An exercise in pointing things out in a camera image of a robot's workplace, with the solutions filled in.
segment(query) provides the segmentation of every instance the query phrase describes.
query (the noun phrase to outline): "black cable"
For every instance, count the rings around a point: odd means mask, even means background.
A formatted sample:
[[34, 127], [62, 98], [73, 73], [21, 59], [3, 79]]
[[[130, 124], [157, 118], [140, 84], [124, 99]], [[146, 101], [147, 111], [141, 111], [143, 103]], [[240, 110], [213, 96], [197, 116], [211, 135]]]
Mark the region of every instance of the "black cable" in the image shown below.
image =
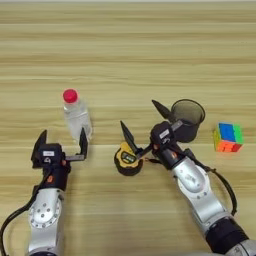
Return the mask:
[[[236, 199], [235, 192], [232, 189], [229, 182], [220, 173], [218, 173], [216, 169], [213, 169], [209, 166], [206, 166], [206, 165], [202, 164], [194, 156], [188, 155], [188, 154], [184, 153], [182, 150], [178, 150], [177, 147], [172, 147], [171, 145], [169, 145], [168, 149], [172, 150], [176, 154], [182, 155], [184, 157], [189, 157], [196, 165], [203, 168], [206, 172], [214, 173], [219, 178], [219, 180], [223, 183], [223, 185], [225, 186], [225, 188], [226, 188], [226, 190], [227, 190], [227, 192], [230, 196], [230, 199], [231, 199], [231, 202], [232, 202], [232, 211], [231, 211], [232, 216], [234, 216], [236, 214], [236, 212], [237, 212], [237, 199]], [[151, 163], [161, 164], [161, 162], [158, 159], [147, 159], [147, 161], [149, 161]]]
[[6, 254], [5, 247], [4, 247], [4, 231], [5, 231], [6, 227], [10, 224], [11, 221], [13, 221], [20, 214], [22, 214], [23, 212], [29, 210], [29, 208], [31, 207], [31, 205], [34, 203], [34, 201], [36, 199], [38, 191], [44, 185], [44, 183], [49, 178], [51, 173], [52, 173], [52, 169], [50, 169], [49, 172], [43, 177], [41, 183], [39, 184], [39, 186], [34, 191], [33, 195], [30, 198], [30, 200], [24, 206], [22, 206], [21, 208], [19, 208], [16, 211], [14, 211], [13, 213], [11, 213], [6, 218], [6, 220], [4, 221], [4, 223], [3, 223], [2, 227], [1, 227], [1, 230], [0, 230], [0, 251], [1, 251], [2, 256], [9, 256], [9, 255]]

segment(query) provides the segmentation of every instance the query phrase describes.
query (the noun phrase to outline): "wood grain surface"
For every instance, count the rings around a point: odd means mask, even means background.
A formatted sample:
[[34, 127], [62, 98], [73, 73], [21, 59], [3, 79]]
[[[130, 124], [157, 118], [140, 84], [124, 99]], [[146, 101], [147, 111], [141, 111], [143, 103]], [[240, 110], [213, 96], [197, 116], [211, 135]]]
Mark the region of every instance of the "wood grain surface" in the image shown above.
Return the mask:
[[[88, 160], [70, 174], [65, 255], [209, 251], [164, 168], [146, 163], [127, 178], [114, 166], [120, 119], [139, 144], [162, 121], [151, 99], [171, 107], [191, 98], [205, 107], [206, 120], [189, 146], [231, 182], [237, 221], [256, 238], [255, 35], [252, 2], [0, 4], [0, 221], [41, 179], [30, 155], [43, 129], [67, 152], [78, 149], [61, 96], [76, 88], [89, 104], [94, 134]], [[220, 121], [242, 126], [241, 152], [214, 152], [212, 130]], [[230, 209], [224, 188], [211, 180]], [[24, 214], [7, 230], [10, 255], [24, 255], [28, 240]]]

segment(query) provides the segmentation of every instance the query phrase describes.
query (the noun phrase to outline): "tape measure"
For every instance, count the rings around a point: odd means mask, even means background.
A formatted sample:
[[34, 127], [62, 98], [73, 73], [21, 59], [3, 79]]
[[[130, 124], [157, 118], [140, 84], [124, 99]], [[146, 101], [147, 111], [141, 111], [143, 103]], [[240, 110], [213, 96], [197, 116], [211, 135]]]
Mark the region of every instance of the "tape measure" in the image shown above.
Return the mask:
[[116, 152], [114, 161], [117, 170], [125, 176], [138, 174], [143, 166], [143, 160], [138, 160], [127, 142], [122, 142], [120, 149]]

